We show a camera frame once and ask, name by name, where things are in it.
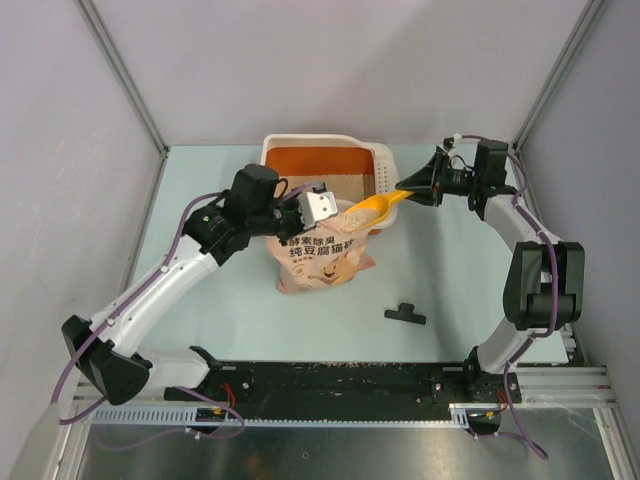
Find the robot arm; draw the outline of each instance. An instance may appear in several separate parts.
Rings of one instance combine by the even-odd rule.
[[[505,317],[468,360],[473,375],[498,375],[513,368],[535,339],[580,317],[584,249],[547,230],[520,193],[505,185],[506,143],[483,139],[473,167],[454,168],[461,138],[445,139],[429,163],[396,188],[413,192],[409,200],[435,207],[445,194],[466,196],[469,209],[493,227],[513,253],[503,292]],[[543,279],[545,274],[551,282]]]
[[[62,333],[77,358],[73,363],[112,405],[129,401],[143,388],[197,387],[216,366],[215,359],[199,347],[144,350],[140,344],[147,333],[187,290],[244,250],[251,237],[276,235],[286,244],[338,213],[333,194],[324,187],[274,198],[279,182],[275,171],[247,165],[230,190],[187,219],[189,208],[204,197],[190,204],[171,248],[149,273],[90,320],[74,315],[65,322]]]

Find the gray wall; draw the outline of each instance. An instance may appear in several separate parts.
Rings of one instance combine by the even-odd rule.
[[[587,0],[95,3],[167,143],[228,145],[512,139]]]
[[[0,478],[68,354],[60,325],[120,288],[159,157],[73,2],[0,16]]]
[[[611,2],[524,158],[542,214],[587,251],[579,333],[640,449],[640,2]]]

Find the litter box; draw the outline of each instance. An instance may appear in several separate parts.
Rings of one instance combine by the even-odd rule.
[[[293,180],[290,189],[314,181],[312,177],[325,177],[336,198],[354,203],[391,192],[399,181],[393,154],[386,145],[345,135],[269,135],[264,139],[260,164]],[[362,185],[353,180],[355,176],[362,178]],[[393,206],[376,229],[390,226],[397,212],[398,207]]]

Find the pink bag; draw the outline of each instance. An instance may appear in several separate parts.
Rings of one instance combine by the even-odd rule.
[[[282,264],[277,284],[280,292],[295,293],[342,285],[360,270],[375,265],[364,253],[371,229],[352,233],[342,231],[342,212],[351,205],[338,201],[341,213],[290,239],[287,246],[280,245],[275,237],[267,238],[267,248]]]

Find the yellow scoop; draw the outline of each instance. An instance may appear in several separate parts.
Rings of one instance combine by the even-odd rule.
[[[373,195],[369,198],[365,198],[363,201],[354,205],[344,213],[344,230],[347,232],[355,232],[380,223],[387,218],[392,205],[401,202],[412,193],[413,192],[406,192],[404,190],[394,190],[393,192]],[[356,212],[358,211],[362,211],[361,213],[371,212],[371,215],[361,215],[360,218],[357,218]],[[378,213],[378,217],[371,219],[374,212]]]

